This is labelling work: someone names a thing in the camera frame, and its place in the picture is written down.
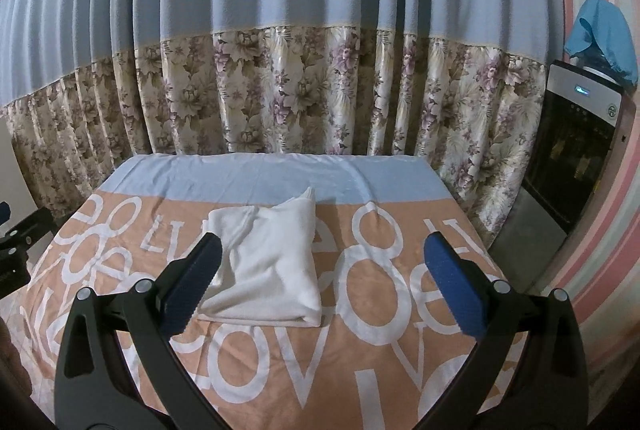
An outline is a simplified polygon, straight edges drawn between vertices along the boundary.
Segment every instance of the blue gripper pad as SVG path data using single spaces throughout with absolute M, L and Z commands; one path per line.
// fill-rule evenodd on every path
M 184 332 L 221 262 L 220 239 L 205 233 L 188 257 L 174 260 L 162 271 L 156 285 L 162 295 L 160 331 L 164 336 Z
M 11 208 L 7 203 L 0 203 L 0 225 L 3 225 L 11 218 Z
M 424 263 L 460 326 L 460 330 L 476 340 L 486 332 L 489 280 L 469 260 L 462 260 L 440 232 L 431 233 L 424 241 Z M 472 269 L 475 267 L 482 278 Z

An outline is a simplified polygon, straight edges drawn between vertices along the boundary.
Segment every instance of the blue cloth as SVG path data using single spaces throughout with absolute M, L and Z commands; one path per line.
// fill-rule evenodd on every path
M 636 83 L 638 61 L 631 31 L 622 11 L 606 0 L 585 0 L 575 19 L 574 28 L 564 44 L 572 58 L 593 47 L 600 49 L 613 71 Z

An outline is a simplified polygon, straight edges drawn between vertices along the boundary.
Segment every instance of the blue cover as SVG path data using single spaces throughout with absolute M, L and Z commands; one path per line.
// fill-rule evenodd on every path
M 460 330 L 476 340 L 486 332 L 486 306 L 460 267 L 460 257 L 441 233 L 424 241 L 424 263 L 442 292 Z
M 606 0 L 585 0 L 564 45 L 569 56 L 595 45 L 611 68 L 631 83 L 638 81 L 638 61 L 622 11 Z

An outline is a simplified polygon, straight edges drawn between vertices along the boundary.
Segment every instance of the curtain pleat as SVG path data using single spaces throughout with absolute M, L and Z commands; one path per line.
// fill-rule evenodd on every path
M 0 113 L 60 215 L 135 154 L 407 154 L 488 245 L 538 127 L 545 2 L 0 0 Z

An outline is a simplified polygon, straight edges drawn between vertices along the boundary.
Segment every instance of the black metal bracket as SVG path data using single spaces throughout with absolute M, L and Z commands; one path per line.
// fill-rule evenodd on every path
M 191 381 L 169 338 L 186 327 L 222 260 L 220 239 L 207 233 L 191 254 L 158 280 L 128 292 L 78 291 L 56 367 L 56 424 L 64 430 L 230 430 Z M 129 331 L 140 361 L 169 415 L 146 406 L 127 368 L 116 331 Z
M 56 229 L 51 212 L 41 207 L 0 237 L 0 298 L 29 283 L 27 250 Z
M 586 360 L 566 292 L 554 289 L 546 298 L 517 293 L 507 282 L 490 282 L 475 263 L 462 260 L 440 233 L 430 238 L 425 251 L 431 242 L 432 250 L 440 250 L 436 257 L 453 264 L 453 272 L 432 271 L 432 275 L 456 320 L 466 313 L 456 312 L 455 289 L 470 285 L 482 303 L 479 318 L 486 331 L 414 430 L 585 429 Z M 468 321 L 458 323 L 465 332 Z M 499 405 L 478 414 L 516 333 L 523 331 L 529 334 L 510 386 Z

